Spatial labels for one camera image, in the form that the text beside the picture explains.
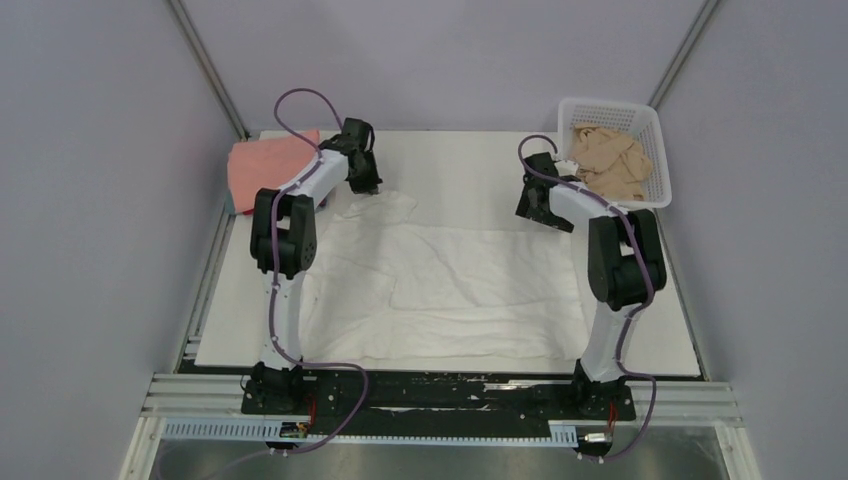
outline tan fabric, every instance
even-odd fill
[[[610,200],[644,200],[641,182],[653,169],[642,144],[630,135],[591,123],[574,126],[569,157],[580,166],[577,176]]]

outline folded pink towel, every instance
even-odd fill
[[[318,143],[318,130],[303,135]],[[312,146],[294,136],[233,145],[227,161],[233,213],[249,213],[260,188],[277,188],[294,179],[314,155]]]

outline white towel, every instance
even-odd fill
[[[330,222],[304,283],[306,358],[580,357],[569,235],[413,225],[415,205],[384,192]]]

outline white wall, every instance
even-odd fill
[[[162,1],[0,3],[0,477],[114,478],[233,137]]]
[[[394,130],[556,130],[570,96],[647,102],[703,0],[186,0],[251,131],[294,87]],[[285,120],[332,126],[314,98]]]
[[[663,212],[763,478],[844,478],[848,3],[730,0],[660,109]]]

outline laundry basket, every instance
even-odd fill
[[[630,209],[662,208],[671,203],[671,181],[668,161],[656,110],[647,105],[610,102],[587,98],[564,98],[559,102],[559,148],[563,158],[571,150],[573,127],[580,123],[594,123],[602,127],[626,132],[642,143],[654,163],[651,176],[642,182],[645,201],[617,202]]]

